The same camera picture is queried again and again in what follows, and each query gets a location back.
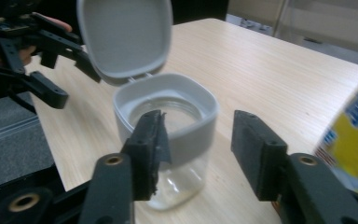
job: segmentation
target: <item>light wood tabletop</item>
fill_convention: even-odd
[[[64,109],[34,97],[51,153],[67,190],[90,180],[95,162],[119,152],[113,94],[60,58],[38,70],[70,95]],[[358,65],[218,21],[175,25],[160,73],[193,78],[217,98],[220,112],[204,189],[173,210],[136,203],[136,223],[280,223],[270,203],[254,196],[230,151],[234,110],[256,114],[288,145],[312,153],[324,129],[358,88]]]

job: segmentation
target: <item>white container lid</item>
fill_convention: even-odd
[[[91,63],[109,84],[154,73],[168,57],[170,0],[78,0],[77,16]]]

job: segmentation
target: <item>black cable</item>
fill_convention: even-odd
[[[36,110],[34,109],[33,105],[28,104],[24,100],[22,100],[12,89],[9,89],[7,91],[7,96],[12,99],[14,102],[16,102],[18,105],[24,107],[28,111],[36,114]]]

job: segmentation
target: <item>plastic container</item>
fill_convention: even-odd
[[[218,103],[186,76],[154,74],[168,57],[171,2],[80,0],[78,18],[95,70],[107,83],[122,85],[113,97],[122,143],[143,113],[166,113],[172,164],[160,165],[158,192],[148,204],[164,210],[187,201],[205,183]]]

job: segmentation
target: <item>yellow box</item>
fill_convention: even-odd
[[[315,154],[347,189],[358,192],[358,92],[326,131]]]

